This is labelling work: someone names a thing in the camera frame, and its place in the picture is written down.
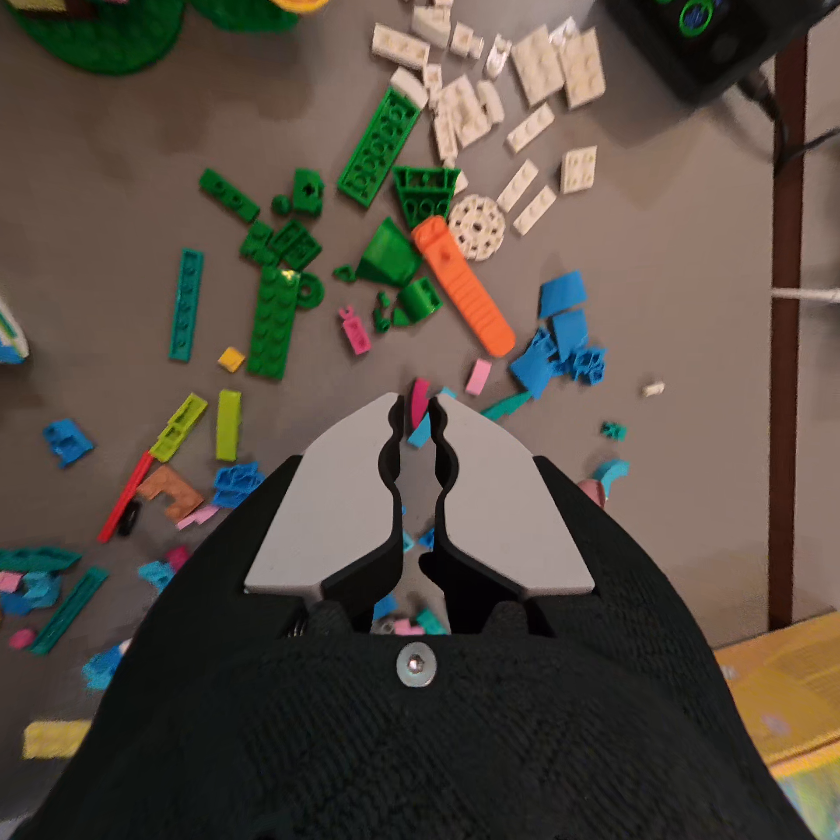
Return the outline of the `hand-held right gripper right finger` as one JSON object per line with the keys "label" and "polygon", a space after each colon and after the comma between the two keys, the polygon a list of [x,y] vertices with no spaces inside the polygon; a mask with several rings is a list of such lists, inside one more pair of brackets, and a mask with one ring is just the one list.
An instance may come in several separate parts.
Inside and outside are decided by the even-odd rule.
{"label": "hand-held right gripper right finger", "polygon": [[593,575],[531,451],[450,395],[429,404],[440,485],[434,549],[448,611],[588,596]]}

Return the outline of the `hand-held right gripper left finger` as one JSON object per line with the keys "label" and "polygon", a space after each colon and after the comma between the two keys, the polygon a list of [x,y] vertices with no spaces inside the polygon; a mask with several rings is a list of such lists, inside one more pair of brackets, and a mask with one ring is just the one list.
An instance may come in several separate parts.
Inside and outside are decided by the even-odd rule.
{"label": "hand-held right gripper left finger", "polygon": [[301,455],[254,562],[249,594],[371,607],[403,572],[404,399],[387,392]]}

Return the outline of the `grey desk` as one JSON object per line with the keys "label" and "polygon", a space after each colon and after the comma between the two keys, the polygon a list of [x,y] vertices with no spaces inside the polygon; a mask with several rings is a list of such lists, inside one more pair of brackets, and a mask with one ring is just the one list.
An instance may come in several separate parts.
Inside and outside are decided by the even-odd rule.
{"label": "grey desk", "polygon": [[[62,584],[110,572],[45,657],[7,636],[49,612],[6,616],[2,640],[2,819],[32,812],[64,769],[23,760],[39,719],[90,718],[101,694],[81,667],[129,638],[154,600],[137,570],[171,546],[197,545],[224,520],[178,532],[167,499],[143,504],[128,538],[97,536],[142,453],[191,394],[207,400],[172,460],[206,499],[217,471],[221,390],[241,392],[238,458],[269,474],[333,423],[385,392],[464,394],[487,353],[448,300],[412,329],[371,334],[356,359],[338,324],[352,306],[372,331],[380,285],[345,285],[381,222],[405,230],[392,178],[363,210],[336,181],[395,70],[370,52],[376,23],[403,32],[413,2],[330,2],[283,35],[230,33],[186,9],[160,62],[100,77],[48,55],[2,9],[2,295],[31,355],[2,367],[2,547],[81,552]],[[517,357],[538,326],[539,289],[582,273],[591,342],[607,350],[604,382],[567,378],[504,427],[574,480],[607,459],[628,477],[607,509],[654,558],[710,645],[764,624],[766,610],[771,131],[738,94],[687,112],[602,5],[455,2],[456,22],[485,41],[518,40],[572,16],[596,27],[606,91],[567,112],[518,156],[507,133],[527,104],[511,63],[497,81],[506,120],[458,157],[468,192],[498,196],[519,166],[539,168],[514,213],[545,185],[559,190],[567,150],[597,146],[591,190],[558,199],[526,236],[508,229],[476,274],[516,333]],[[297,220],[322,246],[307,271],[319,306],[299,309],[279,381],[233,374],[217,359],[249,355],[261,268],[240,254],[249,225],[199,185],[220,174],[274,230]],[[203,278],[192,356],[169,359],[184,248]],[[643,385],[663,395],[644,399]],[[43,429],[70,418],[94,444],[60,462]],[[600,434],[624,424],[622,442]]]}

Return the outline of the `brown wooden desk leg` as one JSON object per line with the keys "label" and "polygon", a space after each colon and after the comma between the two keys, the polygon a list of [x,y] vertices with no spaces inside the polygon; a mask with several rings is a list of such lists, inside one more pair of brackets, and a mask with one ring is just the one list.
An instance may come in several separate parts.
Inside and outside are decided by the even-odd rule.
{"label": "brown wooden desk leg", "polygon": [[[808,36],[775,58],[775,93],[793,143],[805,139]],[[772,286],[798,288],[802,280],[804,162],[773,177]],[[770,330],[770,456],[768,629],[793,622],[795,492],[800,354],[800,307],[773,300]]]}

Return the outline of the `blue clip brick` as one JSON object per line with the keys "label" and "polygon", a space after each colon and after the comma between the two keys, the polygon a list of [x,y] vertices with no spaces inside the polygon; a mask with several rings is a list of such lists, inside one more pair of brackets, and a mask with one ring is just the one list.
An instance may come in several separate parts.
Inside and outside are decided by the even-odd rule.
{"label": "blue clip brick", "polygon": [[212,504],[217,508],[234,509],[265,479],[266,476],[259,470],[259,463],[256,461],[221,468],[215,475]]}

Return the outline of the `teal curved piece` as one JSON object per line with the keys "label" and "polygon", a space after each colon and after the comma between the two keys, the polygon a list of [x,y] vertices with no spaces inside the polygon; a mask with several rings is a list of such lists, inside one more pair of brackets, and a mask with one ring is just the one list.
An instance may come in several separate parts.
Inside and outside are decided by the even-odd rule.
{"label": "teal curved piece", "polygon": [[520,392],[514,395],[510,395],[504,399],[499,400],[498,402],[492,404],[485,410],[481,411],[480,414],[491,420],[491,422],[497,423],[504,417],[509,417],[513,415],[516,411],[518,411],[524,404],[531,401],[533,394],[530,391]]}

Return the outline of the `cyan arch brick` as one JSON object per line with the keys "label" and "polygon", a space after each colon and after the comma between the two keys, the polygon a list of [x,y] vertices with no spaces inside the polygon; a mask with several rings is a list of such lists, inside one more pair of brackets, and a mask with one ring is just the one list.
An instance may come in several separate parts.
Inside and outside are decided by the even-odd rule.
{"label": "cyan arch brick", "polygon": [[630,467],[624,459],[607,460],[596,467],[590,477],[580,480],[577,487],[600,509],[605,509],[613,483],[628,476]]}

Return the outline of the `lime smooth slope brick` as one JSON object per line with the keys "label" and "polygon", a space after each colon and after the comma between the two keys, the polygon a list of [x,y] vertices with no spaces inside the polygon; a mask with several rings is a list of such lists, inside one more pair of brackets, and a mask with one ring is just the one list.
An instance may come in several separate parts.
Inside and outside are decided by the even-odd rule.
{"label": "lime smooth slope brick", "polygon": [[223,389],[217,400],[215,457],[234,463],[238,457],[239,429],[242,423],[241,392]]}

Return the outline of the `tan notched plate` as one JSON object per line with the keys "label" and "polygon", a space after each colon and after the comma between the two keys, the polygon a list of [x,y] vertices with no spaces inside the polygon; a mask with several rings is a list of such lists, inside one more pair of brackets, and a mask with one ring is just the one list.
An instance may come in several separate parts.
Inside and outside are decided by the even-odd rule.
{"label": "tan notched plate", "polygon": [[187,518],[204,504],[204,496],[186,482],[180,474],[167,464],[160,465],[138,486],[137,495],[152,501],[160,495],[170,499],[164,510],[165,516],[174,524]]}

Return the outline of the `cyan and magenta bricks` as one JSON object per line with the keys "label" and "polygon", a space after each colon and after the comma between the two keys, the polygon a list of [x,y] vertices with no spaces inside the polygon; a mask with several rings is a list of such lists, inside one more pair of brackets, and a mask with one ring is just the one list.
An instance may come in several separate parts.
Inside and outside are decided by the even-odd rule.
{"label": "cyan and magenta bricks", "polygon": [[165,552],[163,559],[141,565],[137,574],[160,594],[191,556],[191,550],[185,545],[177,545]]}

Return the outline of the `lime studded plate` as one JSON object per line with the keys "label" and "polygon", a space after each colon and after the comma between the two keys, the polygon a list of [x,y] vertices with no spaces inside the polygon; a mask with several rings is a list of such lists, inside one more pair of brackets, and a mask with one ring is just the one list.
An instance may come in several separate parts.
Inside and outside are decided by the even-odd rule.
{"label": "lime studded plate", "polygon": [[170,417],[150,448],[150,454],[162,464],[168,462],[207,409],[207,401],[191,393]]}

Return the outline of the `pink studded plate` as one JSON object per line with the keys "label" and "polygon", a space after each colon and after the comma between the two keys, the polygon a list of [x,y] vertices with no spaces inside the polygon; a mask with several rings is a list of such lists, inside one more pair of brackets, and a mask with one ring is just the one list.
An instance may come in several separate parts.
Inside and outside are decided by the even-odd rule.
{"label": "pink studded plate", "polygon": [[371,350],[371,338],[361,318],[352,306],[339,310],[342,330],[356,356],[367,354]]}

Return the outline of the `cluster of blue bricks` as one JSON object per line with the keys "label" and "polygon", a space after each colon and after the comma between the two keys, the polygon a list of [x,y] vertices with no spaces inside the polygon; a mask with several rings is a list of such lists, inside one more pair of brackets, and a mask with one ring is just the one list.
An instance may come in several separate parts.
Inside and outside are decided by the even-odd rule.
{"label": "cluster of blue bricks", "polygon": [[531,399],[540,399],[551,381],[561,377],[588,386],[603,382],[607,350],[590,342],[586,301],[577,269],[541,285],[540,324],[525,351],[509,364],[511,377]]}

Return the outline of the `red thin bar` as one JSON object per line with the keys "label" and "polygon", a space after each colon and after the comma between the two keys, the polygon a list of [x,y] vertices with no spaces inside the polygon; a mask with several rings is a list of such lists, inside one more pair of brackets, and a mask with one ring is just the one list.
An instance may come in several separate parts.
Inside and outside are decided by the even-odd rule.
{"label": "red thin bar", "polygon": [[153,462],[154,457],[152,456],[152,453],[149,450],[144,452],[139,462],[134,467],[134,470],[127,484],[122,489],[119,498],[117,499],[116,503],[111,509],[107,520],[105,521],[97,536],[97,542],[99,544],[105,544],[109,542],[114,533],[116,532],[119,522],[122,519],[126,508],[137,495],[140,484],[142,484],[145,478],[147,477]]}

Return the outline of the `orange brick separator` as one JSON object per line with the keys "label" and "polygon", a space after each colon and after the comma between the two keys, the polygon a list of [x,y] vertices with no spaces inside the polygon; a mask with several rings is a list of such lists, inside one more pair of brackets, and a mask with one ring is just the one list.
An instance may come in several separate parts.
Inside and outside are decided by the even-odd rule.
{"label": "orange brick separator", "polygon": [[469,267],[444,218],[424,220],[413,229],[412,239],[485,351],[496,359],[509,354],[515,347],[515,332]]}

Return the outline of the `teal long plate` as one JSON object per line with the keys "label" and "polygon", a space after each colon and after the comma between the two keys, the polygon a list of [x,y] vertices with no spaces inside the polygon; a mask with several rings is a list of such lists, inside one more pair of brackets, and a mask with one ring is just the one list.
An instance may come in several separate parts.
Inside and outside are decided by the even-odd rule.
{"label": "teal long plate", "polygon": [[204,256],[201,251],[191,248],[182,250],[171,325],[171,361],[187,363],[192,356],[203,262]]}

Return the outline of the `teal wedge plate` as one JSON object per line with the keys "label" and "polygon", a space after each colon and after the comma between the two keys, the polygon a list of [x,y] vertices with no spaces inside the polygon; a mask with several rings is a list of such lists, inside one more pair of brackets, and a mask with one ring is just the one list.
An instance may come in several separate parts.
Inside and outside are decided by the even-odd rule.
{"label": "teal wedge plate", "polygon": [[16,574],[59,573],[68,570],[81,557],[81,553],[55,547],[2,549],[1,572]]}

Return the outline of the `white round gear plate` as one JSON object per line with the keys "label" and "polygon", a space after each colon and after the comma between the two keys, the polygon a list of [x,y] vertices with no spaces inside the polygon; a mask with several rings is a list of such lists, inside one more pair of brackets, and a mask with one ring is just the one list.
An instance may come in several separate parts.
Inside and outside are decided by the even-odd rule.
{"label": "white round gear plate", "polygon": [[471,194],[450,210],[448,229],[463,257],[480,262],[492,257],[501,246],[506,218],[494,199]]}

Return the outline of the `yellow cardboard box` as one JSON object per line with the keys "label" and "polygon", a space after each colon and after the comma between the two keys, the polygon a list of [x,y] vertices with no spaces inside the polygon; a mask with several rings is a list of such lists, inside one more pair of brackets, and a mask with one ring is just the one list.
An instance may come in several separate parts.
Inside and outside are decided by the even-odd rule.
{"label": "yellow cardboard box", "polygon": [[744,727],[816,838],[839,838],[839,614],[722,647]]}

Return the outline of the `yellow brick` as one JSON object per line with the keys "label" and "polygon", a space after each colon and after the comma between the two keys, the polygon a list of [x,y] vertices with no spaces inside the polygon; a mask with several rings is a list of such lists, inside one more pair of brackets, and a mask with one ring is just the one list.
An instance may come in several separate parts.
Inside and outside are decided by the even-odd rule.
{"label": "yellow brick", "polygon": [[91,729],[91,720],[37,720],[24,730],[23,760],[68,760]]}

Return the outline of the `pile of green bricks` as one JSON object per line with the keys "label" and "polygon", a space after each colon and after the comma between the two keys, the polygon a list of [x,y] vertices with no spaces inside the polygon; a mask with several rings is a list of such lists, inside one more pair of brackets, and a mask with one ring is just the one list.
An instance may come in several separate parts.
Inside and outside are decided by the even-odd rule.
{"label": "pile of green bricks", "polygon": [[[385,177],[410,174],[394,167],[420,114],[413,100],[389,87],[339,179],[339,191],[368,207]],[[273,380],[286,372],[291,332],[297,311],[323,300],[322,281],[307,271],[322,246],[297,220],[274,230],[258,220],[259,208],[220,174],[207,169],[200,189],[248,224],[240,254],[261,268],[247,371]],[[342,266],[347,281],[366,279],[403,290],[414,282],[422,258],[395,223],[387,218],[376,230],[357,267]]]}

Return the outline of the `pile of white bricks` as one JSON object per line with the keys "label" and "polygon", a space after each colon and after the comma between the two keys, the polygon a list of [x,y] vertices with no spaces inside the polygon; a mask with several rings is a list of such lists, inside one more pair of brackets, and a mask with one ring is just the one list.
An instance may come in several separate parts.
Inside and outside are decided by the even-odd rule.
{"label": "pile of white bricks", "polygon": [[[511,130],[506,145],[512,154],[521,153],[554,121],[550,97],[564,91],[570,109],[592,102],[606,90],[596,31],[581,32],[572,19],[549,32],[542,25],[517,43],[498,35],[486,59],[484,76],[476,83],[461,76],[443,85],[440,65],[429,61],[432,47],[448,49],[461,57],[478,59],[483,41],[462,23],[451,26],[447,2],[413,8],[412,29],[419,38],[383,24],[374,26],[371,53],[396,65],[392,88],[410,98],[423,110],[430,108],[434,120],[437,153],[441,169],[411,170],[394,176],[394,186],[409,228],[431,216],[448,221],[452,199],[468,181],[455,168],[459,151],[483,139],[503,123],[505,111],[495,80],[512,61],[522,92],[530,107],[528,116]],[[538,168],[526,160],[495,199],[504,215],[509,214],[529,189]]]}

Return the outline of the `black power bank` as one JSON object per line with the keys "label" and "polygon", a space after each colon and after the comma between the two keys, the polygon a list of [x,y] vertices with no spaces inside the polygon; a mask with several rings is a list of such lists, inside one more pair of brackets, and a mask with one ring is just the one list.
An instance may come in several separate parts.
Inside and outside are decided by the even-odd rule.
{"label": "black power bank", "polygon": [[607,1],[606,10],[678,100],[719,97],[822,18],[822,2]]}

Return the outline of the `colourful brick flower model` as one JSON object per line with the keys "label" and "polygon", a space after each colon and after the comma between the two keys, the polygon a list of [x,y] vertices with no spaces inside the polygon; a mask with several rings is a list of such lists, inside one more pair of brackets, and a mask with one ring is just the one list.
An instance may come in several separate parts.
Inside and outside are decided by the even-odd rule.
{"label": "colourful brick flower model", "polygon": [[326,1],[4,1],[24,32],[66,64],[103,76],[152,66],[175,45],[192,7],[215,27],[281,34]]}

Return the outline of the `blue bracket brick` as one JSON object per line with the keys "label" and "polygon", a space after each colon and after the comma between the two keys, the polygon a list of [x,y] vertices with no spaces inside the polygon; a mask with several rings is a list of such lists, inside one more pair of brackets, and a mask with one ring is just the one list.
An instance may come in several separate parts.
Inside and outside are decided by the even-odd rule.
{"label": "blue bracket brick", "polygon": [[76,422],[70,418],[60,419],[47,425],[43,429],[43,437],[53,454],[58,457],[59,467],[62,469],[76,463],[95,448]]}

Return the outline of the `teal long rail brick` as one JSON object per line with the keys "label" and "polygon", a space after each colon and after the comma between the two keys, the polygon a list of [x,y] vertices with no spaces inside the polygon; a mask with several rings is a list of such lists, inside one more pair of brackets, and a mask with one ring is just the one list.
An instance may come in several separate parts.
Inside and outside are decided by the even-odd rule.
{"label": "teal long rail brick", "polygon": [[36,657],[47,656],[109,576],[108,571],[97,567],[90,568],[84,573],[47,624],[38,633],[35,641],[29,647],[29,652]]}

